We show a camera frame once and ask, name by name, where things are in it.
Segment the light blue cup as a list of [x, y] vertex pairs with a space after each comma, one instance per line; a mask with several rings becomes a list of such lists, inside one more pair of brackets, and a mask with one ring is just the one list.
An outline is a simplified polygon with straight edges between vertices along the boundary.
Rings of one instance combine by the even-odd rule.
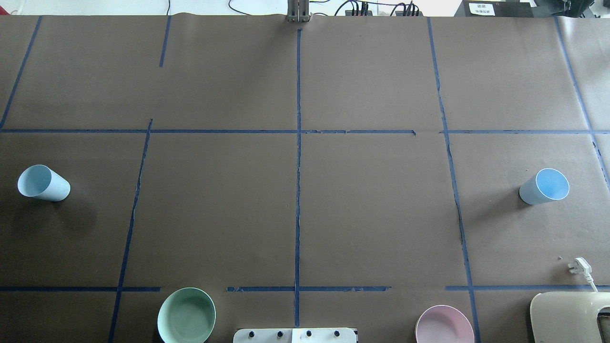
[[518, 190], [521, 200], [529, 205], [560, 201], [569, 193], [566, 176], [556, 169], [541, 169]]
[[17, 188], [24, 197], [51, 202], [65, 200], [71, 191], [67, 180], [42, 164], [25, 169], [18, 178]]

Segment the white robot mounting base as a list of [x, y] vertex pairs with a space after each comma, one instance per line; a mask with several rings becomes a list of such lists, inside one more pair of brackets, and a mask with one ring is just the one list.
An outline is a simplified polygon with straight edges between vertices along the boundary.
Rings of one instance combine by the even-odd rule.
[[357, 343], [357, 330], [331, 328], [248, 328], [235, 332], [233, 343]]

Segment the green bowl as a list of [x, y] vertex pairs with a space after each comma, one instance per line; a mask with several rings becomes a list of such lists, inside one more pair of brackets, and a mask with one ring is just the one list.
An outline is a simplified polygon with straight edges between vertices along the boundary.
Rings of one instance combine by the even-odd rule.
[[196, 287], [184, 287], [162, 303], [157, 330], [164, 343], [204, 343], [215, 322], [216, 308], [211, 296]]

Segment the black power strip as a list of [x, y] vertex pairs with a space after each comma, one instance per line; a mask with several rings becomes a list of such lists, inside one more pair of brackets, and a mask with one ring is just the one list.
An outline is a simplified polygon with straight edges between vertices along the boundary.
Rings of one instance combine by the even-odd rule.
[[343, 9], [347, 17], [423, 17], [421, 9], [414, 2], [381, 4], [366, 1], [348, 2], [349, 9]]

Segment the pink bowl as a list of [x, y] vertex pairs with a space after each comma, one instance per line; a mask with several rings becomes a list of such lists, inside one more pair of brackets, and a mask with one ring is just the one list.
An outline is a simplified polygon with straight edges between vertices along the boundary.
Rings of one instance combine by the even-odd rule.
[[469, 319], [449, 305], [435, 305], [418, 318], [415, 329], [417, 343], [474, 343], [475, 335]]

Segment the black box with label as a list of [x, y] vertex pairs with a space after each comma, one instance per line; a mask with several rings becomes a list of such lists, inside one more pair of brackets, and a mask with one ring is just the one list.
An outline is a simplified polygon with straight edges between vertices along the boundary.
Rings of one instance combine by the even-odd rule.
[[529, 2], [462, 0], [453, 17], [533, 18]]

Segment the white power plug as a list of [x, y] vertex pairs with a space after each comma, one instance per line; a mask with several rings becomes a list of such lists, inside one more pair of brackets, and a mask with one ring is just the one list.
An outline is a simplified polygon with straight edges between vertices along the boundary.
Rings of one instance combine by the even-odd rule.
[[568, 263], [567, 267], [569, 268], [570, 273], [574, 275], [581, 275], [591, 287], [593, 292], [598, 292], [598, 288], [592, 277], [592, 267], [585, 258], [575, 257], [570, 263]]

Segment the cream toaster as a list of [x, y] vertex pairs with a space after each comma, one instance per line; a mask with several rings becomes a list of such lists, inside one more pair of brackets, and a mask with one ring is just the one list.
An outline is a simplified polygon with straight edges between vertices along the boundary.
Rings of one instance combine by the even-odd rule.
[[529, 306], [536, 343], [607, 343], [608, 292], [539, 293]]

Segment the aluminium frame post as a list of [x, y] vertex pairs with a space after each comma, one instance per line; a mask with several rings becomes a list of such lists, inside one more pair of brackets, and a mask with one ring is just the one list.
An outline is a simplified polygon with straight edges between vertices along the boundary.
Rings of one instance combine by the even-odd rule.
[[309, 22], [311, 19], [309, 7], [310, 0], [288, 0], [287, 22]]

